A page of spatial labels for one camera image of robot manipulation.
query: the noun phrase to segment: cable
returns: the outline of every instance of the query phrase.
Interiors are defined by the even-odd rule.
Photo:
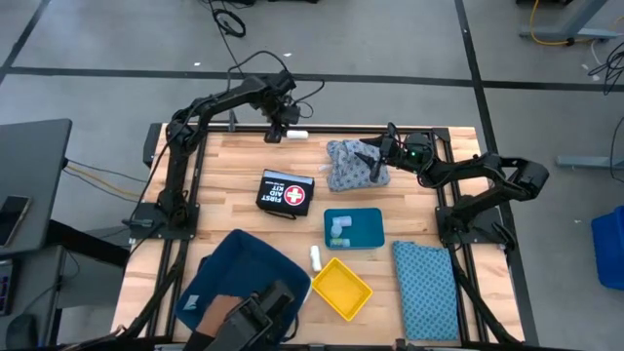
[[[130,179],[130,180],[135,180],[135,181],[138,181],[138,182],[145,183],[145,180],[143,180],[143,179],[135,178],[135,177],[129,176],[129,175],[124,175],[124,174],[119,173],[119,172],[110,171],[110,170],[107,170],[107,169],[101,169],[101,168],[98,168],[98,167],[85,165],[83,163],[80,163],[78,161],[73,161],[73,160],[70,160],[70,159],[67,159],[67,161],[69,161],[69,162],[71,162],[73,164],[76,164],[78,166],[86,167],[88,169],[92,169],[92,170],[95,170],[95,171],[105,172],[105,173],[109,173],[109,174],[117,175],[117,176],[122,176],[122,177]]]
[[[111,233],[111,234],[106,234],[106,235],[102,235],[102,236],[97,237],[97,238],[98,238],[98,239],[110,238],[111,236],[115,236],[115,235],[117,235],[117,234],[121,234],[121,233],[123,233],[123,232],[125,232],[126,230],[129,230],[129,229],[130,229],[130,228],[123,228],[123,229],[119,229],[119,230],[117,230],[117,231],[116,231],[116,232],[114,232],[114,233]]]
[[[301,118],[312,118],[312,116],[314,116],[314,107],[312,107],[311,104],[309,104],[309,103],[307,103],[305,101],[300,101],[299,103],[303,103],[304,105],[306,105],[306,106],[308,106],[310,108],[310,114],[309,115],[307,115],[307,116],[306,115],[302,115],[299,112],[299,117],[301,117]]]
[[[308,95],[304,95],[303,97],[300,97],[296,100],[294,100],[292,103],[293,104],[297,104],[298,102],[304,101],[307,98],[310,98],[314,95],[316,95],[317,93],[319,93],[320,91],[323,90],[323,88],[325,88],[325,79],[309,79],[306,78],[305,76],[302,75],[293,75],[292,76],[295,80],[300,80],[300,81],[304,81],[304,82],[321,82],[321,86],[319,88],[317,88],[315,91],[313,91],[312,93],[308,94]]]
[[[424,188],[437,188],[440,185],[444,184],[445,182],[447,182],[447,180],[450,178],[450,176],[452,176],[453,173],[455,173],[455,171],[459,168],[459,166],[455,166],[452,170],[448,171],[447,175],[445,175],[445,177],[442,178],[442,180],[438,181],[437,183],[433,184],[433,185],[425,185],[422,181],[422,177],[420,176],[420,174],[418,174],[416,176],[416,180],[418,180],[418,185],[424,187]]]
[[[603,80],[603,95],[605,96],[611,93],[617,80],[622,75],[622,72],[624,72],[624,64],[620,64],[622,60],[624,60],[624,49],[620,50],[623,46],[624,42],[620,43],[620,45],[611,51],[604,64],[600,64],[587,73],[587,75],[593,76],[605,71]]]
[[[617,131],[620,129],[623,121],[624,117],[620,118],[620,121],[617,122],[617,126],[615,126],[615,130],[613,130],[613,138],[611,139],[611,151],[608,156],[608,171],[611,174],[611,177],[622,183],[624,183],[624,179],[615,176],[615,172],[613,171],[613,149],[615,147],[615,138],[617,137]]]
[[[624,20],[624,16],[620,16],[619,18],[617,18],[613,24],[611,25],[610,29],[611,31],[615,31],[617,29],[617,24],[621,21]],[[624,33],[618,33],[618,36],[624,36]],[[601,65],[603,64],[599,59],[598,56],[596,55],[596,51],[594,50],[594,44],[596,44],[598,40],[592,40],[592,45],[590,46],[590,49],[592,50],[592,56],[594,57],[594,60],[596,61],[597,65]]]
[[[227,42],[227,39],[225,38],[225,34],[223,34],[223,29],[221,28],[221,25],[216,20],[215,7],[213,7],[213,2],[211,0],[198,0],[198,1],[205,8],[206,8],[206,5],[204,5],[204,4],[208,4],[210,6],[211,13],[213,14],[213,18],[214,18],[214,23],[216,24],[216,28],[218,29],[218,33],[221,35],[221,39],[223,40],[223,44],[225,44],[225,48],[227,49],[227,52],[232,57],[232,60],[234,61],[234,64],[235,65],[239,65],[238,61],[236,60],[236,57],[234,56],[234,53],[232,52],[232,49],[230,48],[230,45]],[[243,70],[240,68],[240,65],[239,65],[238,71],[241,73],[243,78],[245,78],[245,73],[243,73]]]
[[[455,233],[455,236],[457,237],[457,241],[459,241],[459,245],[457,245],[455,249],[453,250],[453,252],[456,253],[459,251],[459,249],[461,249],[462,246],[464,246],[464,241],[463,239],[461,239],[461,235],[459,234],[458,230],[453,230],[453,233]]]
[[[528,31],[530,32],[530,37],[533,39],[535,43],[540,44],[540,45],[546,45],[546,46],[570,46],[574,43],[585,43],[585,42],[592,41],[592,39],[574,40],[574,38],[570,38],[569,40],[566,40],[566,41],[547,42],[547,41],[537,39],[537,37],[535,36],[535,32],[533,31],[533,20],[535,20],[535,13],[537,12],[538,5],[539,5],[539,0],[535,0],[535,5],[533,5],[533,10],[530,12],[530,20],[528,21]]]
[[[67,168],[68,168],[69,170],[71,170],[71,171],[75,172],[75,173],[81,174],[81,175],[83,175],[83,176],[87,176],[87,177],[89,177],[89,178],[91,178],[91,179],[93,179],[93,180],[95,180],[95,181],[97,181],[97,182],[99,182],[99,183],[103,184],[104,186],[107,186],[107,187],[109,187],[109,188],[111,188],[111,189],[113,189],[113,190],[117,191],[118,193],[121,193],[121,194],[123,194],[123,195],[128,195],[128,196],[138,197],[138,194],[135,194],[134,192],[131,192],[131,191],[128,191],[128,190],[120,189],[120,188],[118,188],[118,187],[116,187],[116,186],[112,185],[111,183],[107,182],[106,180],[104,180],[104,179],[100,178],[100,177],[99,177],[99,176],[97,176],[97,175],[92,175],[92,174],[90,174],[90,173],[88,173],[88,172],[85,172],[85,171],[79,170],[79,169],[77,169],[77,168],[75,168],[75,167],[72,167],[72,166],[67,166]]]
[[[154,233],[156,233],[156,231],[158,229],[160,229],[160,227],[163,226],[163,222],[160,222],[156,225],[154,225],[154,227],[152,228],[152,230],[149,231],[149,233],[147,233],[147,235],[141,239],[138,244],[136,244],[132,250],[130,250],[130,254],[128,254],[128,259],[126,260],[126,264],[128,264],[128,262],[130,261],[130,257],[135,253],[135,251],[145,242],[146,239],[151,239],[152,235],[154,235]]]
[[[45,289],[45,290],[43,290],[41,293],[39,293],[39,294],[38,294],[35,298],[33,298],[32,300],[30,300],[30,302],[28,302],[28,304],[26,305],[26,307],[24,307],[23,311],[19,314],[20,316],[24,315],[24,314],[28,311],[28,309],[30,309],[30,307],[32,307],[32,306],[35,304],[35,302],[37,302],[37,301],[39,300],[39,298],[43,297],[43,295],[45,295],[47,292],[49,292],[49,291],[51,291],[52,289],[54,289],[54,288],[56,288],[56,287],[60,286],[60,285],[63,283],[63,281],[64,281],[65,283],[67,283],[68,281],[70,281],[70,280],[72,280],[72,279],[76,278],[76,277],[78,276],[78,274],[80,274],[80,264],[78,263],[78,260],[76,260],[76,257],[74,257],[74,255],[73,255],[73,254],[72,254],[69,250],[65,250],[65,252],[66,252],[67,254],[69,254],[69,256],[70,256],[70,257],[71,257],[71,259],[74,261],[74,263],[76,263],[76,272],[75,272],[74,274],[72,274],[70,277],[68,277],[66,280],[63,280],[63,279],[61,278],[58,282],[56,282],[56,283],[52,284],[52,285],[51,285],[51,286],[49,286],[47,289]]]
[[[81,177],[81,176],[79,176],[79,175],[72,174],[72,173],[68,172],[67,170],[62,170],[62,171],[63,171],[63,172],[65,172],[65,174],[66,174],[66,175],[68,175],[68,176],[74,176],[74,177],[77,177],[78,179],[80,179],[80,180],[82,180],[82,181],[86,182],[87,184],[91,185],[91,186],[92,186],[92,187],[94,187],[95,189],[100,190],[100,191],[103,191],[103,192],[105,192],[106,194],[108,194],[108,195],[110,195],[110,196],[114,196],[114,197],[118,198],[119,200],[124,200],[124,201],[128,201],[128,202],[131,202],[131,203],[135,203],[135,202],[136,202],[136,200],[126,199],[126,198],[125,198],[125,197],[123,197],[123,196],[117,195],[117,194],[115,194],[115,193],[113,193],[113,192],[110,192],[110,191],[108,191],[108,190],[104,189],[104,188],[101,188],[101,187],[99,187],[99,186],[97,186],[97,185],[95,185],[95,184],[91,183],[90,181],[88,181],[88,180],[86,180],[86,179],[82,178],[82,177]]]

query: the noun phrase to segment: concrete floor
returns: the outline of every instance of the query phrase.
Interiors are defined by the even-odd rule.
[[[567,9],[540,9],[536,21],[562,23],[581,1]],[[39,4],[0,0],[0,61]],[[546,48],[516,35],[530,9],[512,0],[464,0],[464,5],[484,80],[593,83],[581,67],[594,66],[587,45]],[[266,49],[290,53],[284,60],[295,73],[471,78],[453,0],[323,0],[318,5],[259,0],[237,13],[249,33],[229,39],[239,59]],[[591,24],[609,27],[621,15],[624,3],[610,1]],[[598,55],[604,59],[619,42],[597,45]],[[210,13],[195,0],[52,0],[13,62],[13,67],[206,72],[229,65]],[[245,68],[273,72],[278,65],[259,59]],[[71,118],[69,158],[143,178],[147,126],[224,87],[217,79],[78,75],[83,74],[8,74],[0,84],[0,123]],[[315,84],[299,86],[307,91]],[[589,224],[622,204],[624,187],[607,172],[557,169],[554,158],[607,155],[612,129],[623,115],[622,93],[486,89],[486,98],[499,152],[541,162],[551,171],[538,199],[512,205],[540,344],[621,349],[624,292],[599,284]],[[474,126],[485,149],[470,86],[331,82],[310,102],[316,110],[311,123]],[[241,121],[262,122],[248,107],[237,112]],[[140,190],[131,181],[118,184]],[[90,230],[119,225],[131,209],[132,204],[63,176],[53,217]],[[107,332],[112,319],[121,273],[85,265],[85,279],[65,300],[78,298],[72,293],[88,295],[98,307],[65,313],[60,341]],[[81,292],[80,286],[101,281],[106,290]],[[93,316],[97,322],[86,324]]]

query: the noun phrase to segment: wooden tabletop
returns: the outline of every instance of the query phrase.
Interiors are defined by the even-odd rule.
[[[162,128],[160,152],[165,144]],[[474,128],[449,128],[455,161],[479,154]],[[315,292],[299,312],[299,330],[291,343],[389,345],[404,337],[399,286],[391,251],[393,241],[414,241],[419,245],[441,247],[434,208],[436,191],[418,185],[414,175],[390,169],[390,184],[380,188],[332,193],[327,172],[330,163],[326,144],[330,140],[355,139],[371,135],[310,134],[307,140],[284,138],[280,144],[265,144],[259,133],[210,133],[201,175],[198,202],[201,204],[196,238],[191,242],[186,260],[182,289],[195,276],[200,259],[210,254],[235,228],[241,228],[273,246],[303,268],[311,277],[310,246],[321,249],[323,263],[340,258],[373,290],[372,297],[358,315],[346,322]],[[161,161],[149,186],[146,201],[153,202],[164,187],[168,154]],[[308,216],[288,220],[265,214],[255,204],[262,172],[265,169],[316,178],[314,200]],[[186,183],[190,184],[191,172]],[[479,194],[488,188],[484,178],[460,181],[462,194]],[[446,190],[452,204],[450,190]],[[380,208],[386,244],[376,250],[330,251],[324,244],[323,212],[339,208]],[[162,240],[147,240],[133,254],[124,277],[112,329],[128,326],[152,295]],[[474,261],[481,296],[508,332],[523,338],[505,254],[496,245],[473,245]],[[177,246],[172,250],[173,261]],[[472,339],[477,338],[472,304],[464,295],[466,315]],[[157,334],[163,334],[169,297],[163,299]],[[174,341],[186,341],[190,330],[176,321]]]

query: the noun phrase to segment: yellow container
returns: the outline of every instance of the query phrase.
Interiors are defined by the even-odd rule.
[[[347,321],[372,295],[372,289],[336,257],[314,278],[312,288]]]

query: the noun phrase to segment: dark blue towel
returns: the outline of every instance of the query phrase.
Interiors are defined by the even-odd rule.
[[[276,333],[282,338],[303,304],[310,288],[310,277],[268,244],[236,229],[206,258],[177,302],[175,314],[194,331],[218,294],[247,298],[253,292],[262,292],[276,280],[284,282],[294,296],[294,302],[283,315],[282,328]]]

